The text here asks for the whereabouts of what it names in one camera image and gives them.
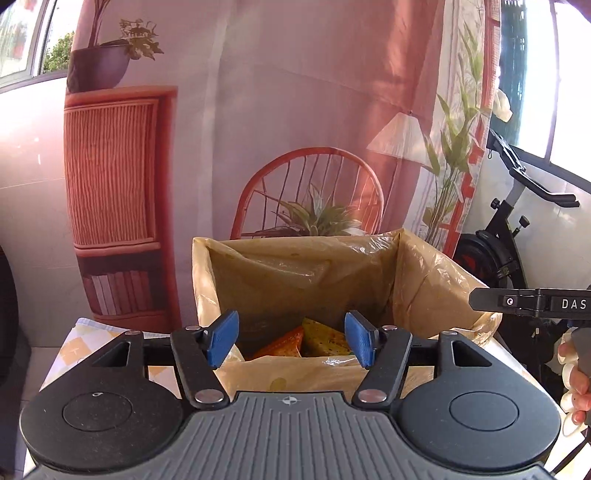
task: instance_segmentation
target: red chair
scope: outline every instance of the red chair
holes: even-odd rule
[[[286,153],[255,173],[244,187],[230,239],[248,238],[281,224],[278,200],[310,201],[310,184],[324,201],[353,206],[353,216],[367,234],[376,233],[384,214],[384,194],[378,177],[361,158],[332,147],[301,148]]]

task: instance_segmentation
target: bike handlebar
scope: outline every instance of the bike handlebar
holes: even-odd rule
[[[509,170],[509,175],[541,199],[555,203],[564,208],[577,208],[580,206],[577,197],[573,193],[549,192],[542,184],[530,178],[529,175],[525,173],[525,167],[521,164],[515,151],[509,146],[509,144],[507,144],[505,139],[498,135],[493,129],[489,129],[488,131],[486,147],[499,152],[501,160]]]

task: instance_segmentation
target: printed backdrop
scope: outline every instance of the printed backdrop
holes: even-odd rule
[[[499,0],[86,0],[64,151],[96,320],[194,323],[191,239],[406,227],[451,255]]]

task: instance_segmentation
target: plant pot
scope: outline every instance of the plant pot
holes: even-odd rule
[[[128,46],[125,40],[115,40],[73,50],[68,68],[68,91],[90,92],[116,87],[127,70]]]

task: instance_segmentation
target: plastic bag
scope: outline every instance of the plastic bag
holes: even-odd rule
[[[237,310],[240,336],[216,371],[233,396],[239,390],[343,390],[350,398],[366,374],[354,357],[266,356],[245,362],[297,327],[304,317],[342,331],[348,310],[376,326],[397,325],[429,338],[459,329],[483,345],[500,314],[474,312],[468,295],[482,283],[415,235],[290,237],[218,242],[193,240],[193,287],[202,326]],[[404,393],[430,380],[411,368]]]

